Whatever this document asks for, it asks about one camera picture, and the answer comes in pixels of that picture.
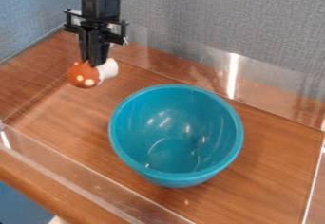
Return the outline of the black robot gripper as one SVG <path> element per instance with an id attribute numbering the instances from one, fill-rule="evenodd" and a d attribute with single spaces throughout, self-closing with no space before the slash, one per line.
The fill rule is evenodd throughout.
<path id="1" fill-rule="evenodd" d="M 79 34 L 82 60 L 106 63 L 110 43 L 127 44 L 129 22 L 119 18 L 123 0 L 82 0 L 82 10 L 64 11 L 64 30 Z"/>

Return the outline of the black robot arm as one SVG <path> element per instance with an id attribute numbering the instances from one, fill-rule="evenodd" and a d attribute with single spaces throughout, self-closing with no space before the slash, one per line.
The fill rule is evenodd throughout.
<path id="1" fill-rule="evenodd" d="M 64 11 L 63 29 L 78 34 L 82 61 L 89 61 L 93 67 L 106 63 L 111 44 L 129 43 L 130 23 L 119 19 L 121 1 L 82 0 L 81 13 Z"/>

